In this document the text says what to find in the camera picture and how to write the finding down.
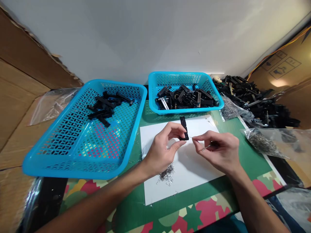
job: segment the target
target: finger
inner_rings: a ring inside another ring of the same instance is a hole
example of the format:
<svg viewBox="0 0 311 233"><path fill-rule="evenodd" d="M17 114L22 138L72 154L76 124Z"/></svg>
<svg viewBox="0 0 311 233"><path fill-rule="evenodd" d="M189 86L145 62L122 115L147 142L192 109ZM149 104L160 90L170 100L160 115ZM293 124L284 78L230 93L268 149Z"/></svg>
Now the finger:
<svg viewBox="0 0 311 233"><path fill-rule="evenodd" d="M206 148L207 150L209 150L209 151L215 151L215 150L217 150L219 147L215 147L215 146L210 146L210 147L208 147L208 148Z"/></svg>
<svg viewBox="0 0 311 233"><path fill-rule="evenodd" d="M181 131L178 130L178 129L172 129L172 130L171 130L171 133L172 133L172 134L178 134L180 137L185 138L185 133L184 133L184 132L181 132Z"/></svg>
<svg viewBox="0 0 311 233"><path fill-rule="evenodd" d="M194 139L192 139L192 141L193 141L193 144L194 144L194 146L195 146L196 152L197 152L200 156L206 158L206 159L209 161L209 160L210 160L209 158L210 158L210 156L211 156L211 154L210 154L211 152L208 151L208 150L203 150L203 151L202 151L202 149L203 149L202 144L199 143L198 141L194 140Z"/></svg>
<svg viewBox="0 0 311 233"><path fill-rule="evenodd" d="M182 146L182 145L185 145L186 144L186 141L178 141L178 142L175 142L171 148L169 149L170 152L172 152L172 154L175 155L175 153L177 152L177 150Z"/></svg>
<svg viewBox="0 0 311 233"><path fill-rule="evenodd" d="M227 136L226 134L220 134L220 133L216 133L214 131L207 131L206 133L202 134L202 135L199 135L199 136L194 136L192 137L194 140L197 140L197 141L205 141L205 140L208 140L208 141L217 141L219 144L222 144L222 145L226 145L227 142Z"/></svg>
<svg viewBox="0 0 311 233"><path fill-rule="evenodd" d="M179 138L180 136L177 134L172 134L168 136L168 140L170 141L172 138Z"/></svg>
<svg viewBox="0 0 311 233"><path fill-rule="evenodd" d="M172 131L172 129L177 129L183 133L187 132L181 124L169 122L159 134L167 136Z"/></svg>

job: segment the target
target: orange cable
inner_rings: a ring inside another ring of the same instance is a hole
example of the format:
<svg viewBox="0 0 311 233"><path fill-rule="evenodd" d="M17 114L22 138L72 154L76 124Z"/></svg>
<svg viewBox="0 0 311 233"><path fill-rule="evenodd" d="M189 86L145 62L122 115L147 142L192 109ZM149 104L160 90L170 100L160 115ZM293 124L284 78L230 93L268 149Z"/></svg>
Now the orange cable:
<svg viewBox="0 0 311 233"><path fill-rule="evenodd" d="M252 73L255 71L255 69L257 69L257 68L260 66L260 64L261 64L267 57L269 57L269 56L271 56L271 55L277 53L278 51L284 49L286 46L288 46L288 45L294 43L294 42L295 42L296 40L298 40L301 36L303 36L310 28L311 28L311 26L308 27L308 28L306 28L305 30L303 30L303 32L302 32L296 39L294 39L293 41L288 42L287 44L283 45L282 47L280 47L280 48L277 49L276 51L274 51L274 52L270 53L269 55L265 56L265 57L258 63L258 65L249 73L248 78L247 78L246 81L249 80L250 76L251 76Z"/></svg>

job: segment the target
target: right hand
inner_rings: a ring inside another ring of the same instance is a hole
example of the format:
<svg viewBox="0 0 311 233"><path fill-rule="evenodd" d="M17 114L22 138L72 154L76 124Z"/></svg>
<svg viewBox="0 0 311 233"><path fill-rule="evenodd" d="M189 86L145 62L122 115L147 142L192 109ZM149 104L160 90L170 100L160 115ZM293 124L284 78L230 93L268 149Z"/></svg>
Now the right hand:
<svg viewBox="0 0 311 233"><path fill-rule="evenodd" d="M207 131L206 133L192 137L196 152L210 162L216 169L226 175L234 175L242 168L239 161L239 139L230 133L216 133ZM204 141L204 146L208 146L211 141L219 143L218 148L209 148L202 151L203 146L198 141Z"/></svg>

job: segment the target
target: basket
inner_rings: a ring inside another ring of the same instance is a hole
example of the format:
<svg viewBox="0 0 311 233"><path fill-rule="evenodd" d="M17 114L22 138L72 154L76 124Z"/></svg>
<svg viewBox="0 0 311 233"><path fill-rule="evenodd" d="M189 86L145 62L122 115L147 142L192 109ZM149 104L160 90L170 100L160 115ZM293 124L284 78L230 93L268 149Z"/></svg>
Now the basket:
<svg viewBox="0 0 311 233"><path fill-rule="evenodd" d="M213 110L220 110L224 107L224 101L220 97L218 90L216 89L211 77L205 73L191 73L191 72L153 72L149 74L149 106L150 109L159 114L180 114L190 112L208 112ZM165 85L170 85L171 91L179 89L184 84L190 90L192 90L193 84L196 84L196 88L201 88L204 91L209 91L213 98L219 102L218 107L206 107L206 108L188 108L188 109L171 109L160 110L160 106L156 103L158 92Z"/></svg>
<svg viewBox="0 0 311 233"><path fill-rule="evenodd" d="M87 117L92 112L86 106L94 105L103 91L135 99L132 106L123 102L114 109L108 128ZM119 175L128 164L146 96L139 84L89 81L27 154L24 173L101 180Z"/></svg>

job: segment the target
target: bag of metal terminals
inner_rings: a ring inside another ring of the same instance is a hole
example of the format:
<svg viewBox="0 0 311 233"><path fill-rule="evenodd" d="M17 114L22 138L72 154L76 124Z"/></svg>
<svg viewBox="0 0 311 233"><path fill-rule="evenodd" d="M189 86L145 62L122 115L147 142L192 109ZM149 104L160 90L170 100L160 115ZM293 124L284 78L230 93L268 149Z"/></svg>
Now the bag of metal terminals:
<svg viewBox="0 0 311 233"><path fill-rule="evenodd" d="M295 161L311 161L311 130L249 128L241 129L241 132L260 153Z"/></svg>

